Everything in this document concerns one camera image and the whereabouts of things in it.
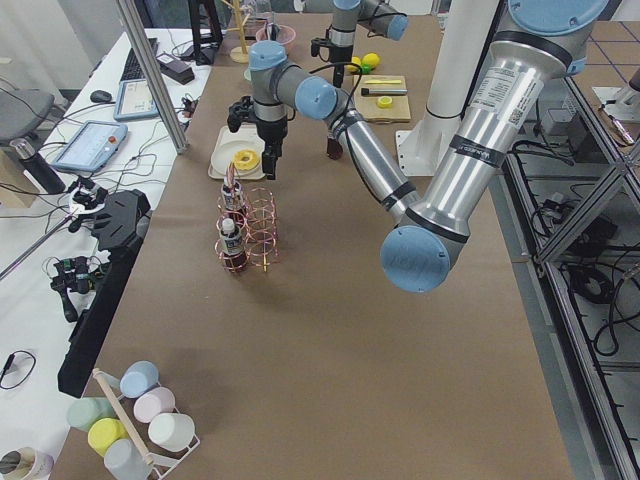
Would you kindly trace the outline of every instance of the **label on robot arm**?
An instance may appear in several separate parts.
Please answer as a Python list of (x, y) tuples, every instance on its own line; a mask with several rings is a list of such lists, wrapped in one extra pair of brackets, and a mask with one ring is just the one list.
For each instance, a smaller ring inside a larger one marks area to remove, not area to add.
[(519, 130), (543, 86), (528, 72), (492, 67), (478, 87), (471, 106), (494, 113)]

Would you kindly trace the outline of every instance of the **computer mouse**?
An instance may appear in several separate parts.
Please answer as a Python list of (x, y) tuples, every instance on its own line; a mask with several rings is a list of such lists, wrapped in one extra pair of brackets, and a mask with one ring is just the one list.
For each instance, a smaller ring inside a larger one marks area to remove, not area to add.
[(111, 94), (104, 90), (95, 90), (94, 92), (91, 92), (91, 96), (89, 98), (93, 103), (109, 103), (113, 100)]

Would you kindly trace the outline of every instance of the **cutting board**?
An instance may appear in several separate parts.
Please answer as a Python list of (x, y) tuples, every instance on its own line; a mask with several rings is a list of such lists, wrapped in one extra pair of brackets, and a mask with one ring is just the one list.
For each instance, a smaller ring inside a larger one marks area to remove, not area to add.
[[(353, 83), (358, 80), (357, 75), (353, 77)], [(370, 80), (400, 80), (400, 83), (392, 84), (373, 84), (365, 83)], [(409, 97), (407, 95), (391, 97), (393, 104), (391, 108), (380, 108), (376, 105), (377, 96), (363, 97), (360, 92), (362, 87), (369, 90), (380, 90), (389, 88), (407, 88), (404, 75), (363, 75), (360, 85), (353, 95), (356, 108), (368, 122), (408, 122), (411, 120), (411, 111), (409, 110)]]

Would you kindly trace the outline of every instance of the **white desk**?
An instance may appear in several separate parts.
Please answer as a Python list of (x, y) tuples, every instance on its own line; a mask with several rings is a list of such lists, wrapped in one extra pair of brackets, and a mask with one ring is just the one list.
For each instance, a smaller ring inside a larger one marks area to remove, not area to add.
[[(148, 31), (149, 37), (159, 40), (158, 53), (170, 52), (175, 45), (187, 42), (191, 38), (190, 30), (153, 29)], [(130, 44), (126, 35), (122, 35), (105, 57), (99, 68), (93, 73), (82, 92), (68, 109), (68, 113), (90, 105), (89, 96), (94, 90), (106, 90), (114, 98), (118, 90), (118, 81), (122, 73), (124, 60), (129, 53)], [(180, 106), (180, 99), (185, 94), (197, 98), (202, 92), (209, 76), (210, 67), (192, 64), (196, 75), (187, 85), (180, 85), (163, 76), (169, 94), (175, 106)], [(86, 110), (72, 117), (84, 122), (86, 120), (113, 121), (113, 106), (97, 107)], [(139, 148), (152, 137), (153, 140), (165, 137), (164, 125), (156, 119), (129, 122), (129, 133), (124, 144), (107, 166), (95, 177), (101, 186), (112, 189), (120, 177), (120, 171), (129, 159), (137, 155)], [(47, 140), (59, 142), (69, 140), (79, 124), (65, 121), (54, 130)], [(176, 151), (167, 137), (154, 143), (145, 153), (157, 155), (155, 167), (149, 176), (140, 177), (125, 175), (123, 185), (134, 182), (141, 183), (131, 187), (146, 193), (151, 207), (155, 209), (160, 201), (164, 182), (167, 180)], [(55, 152), (43, 149), (42, 154), (51, 161)], [(144, 175), (151, 171), (153, 158), (145, 157), (140, 162), (136, 173)], [(73, 181), (71, 175), (61, 175), (65, 183)], [(66, 196), (46, 197), (56, 203)], [(48, 212), (52, 207), (37, 199), (30, 209), (7, 209), (0, 207), (0, 216), (38, 215)], [(64, 214), (56, 212), (52, 217), (52, 225)], [(0, 269), (11, 263), (29, 245), (43, 233), (46, 218), (39, 219), (6, 219), (0, 218)], [(49, 288), (49, 279), (42, 271), (43, 262), (51, 256), (58, 258), (91, 256), (96, 248), (96, 240), (88, 230), (81, 229), (70, 234), (66, 229), (56, 233), (43, 246), (31, 255), (16, 271), (0, 283), (0, 362), (4, 363), (7, 355), (15, 350), (28, 350), (37, 358), (36, 367), (31, 377), (20, 387), (10, 391), (0, 391), (0, 455), (23, 447), (31, 446), (57, 458), (66, 438), (68, 427), (65, 414), (74, 400), (72, 397), (58, 392), (57, 373), (68, 350), (68, 338), (73, 324), (66, 322), (59, 295)], [(80, 312), (84, 307), (80, 303), (83, 297), (70, 294), (72, 302)]]

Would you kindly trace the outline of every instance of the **tablet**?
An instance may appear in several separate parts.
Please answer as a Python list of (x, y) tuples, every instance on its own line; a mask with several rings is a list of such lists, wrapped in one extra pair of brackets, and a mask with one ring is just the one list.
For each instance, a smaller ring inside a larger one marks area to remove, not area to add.
[(120, 82), (113, 118), (119, 122), (153, 118), (158, 116), (158, 107), (151, 96), (146, 79)]
[(51, 166), (62, 172), (93, 173), (116, 153), (127, 131), (123, 123), (85, 122)]

